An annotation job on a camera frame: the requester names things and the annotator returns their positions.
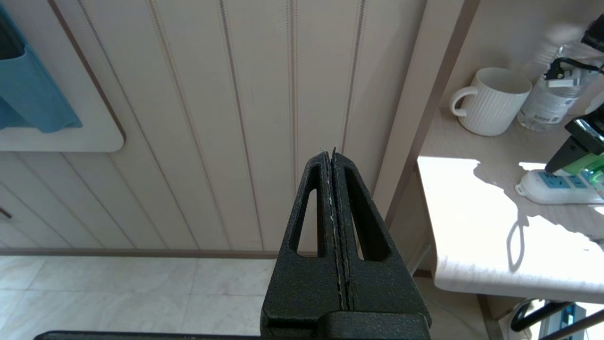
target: marble floor tile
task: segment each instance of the marble floor tile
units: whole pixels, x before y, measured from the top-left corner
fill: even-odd
[[[181,333],[260,335],[264,296],[191,295]]]
[[[44,264],[45,257],[0,257],[0,289],[27,289]]]
[[[177,332],[188,295],[158,293],[26,292],[0,330],[26,340],[49,330]]]
[[[24,293],[24,290],[0,290],[0,329],[4,327]]]
[[[274,266],[275,260],[201,258],[192,293],[264,296]]]
[[[448,292],[432,279],[414,279],[432,316],[432,340],[489,339],[476,294]]]
[[[33,290],[187,294],[196,259],[134,257],[49,257]]]

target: white table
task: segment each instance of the white table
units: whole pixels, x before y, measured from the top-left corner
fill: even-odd
[[[604,303],[604,206],[543,206],[514,191],[568,137],[516,121],[497,137],[442,109],[417,160],[434,234],[435,285],[456,292]]]

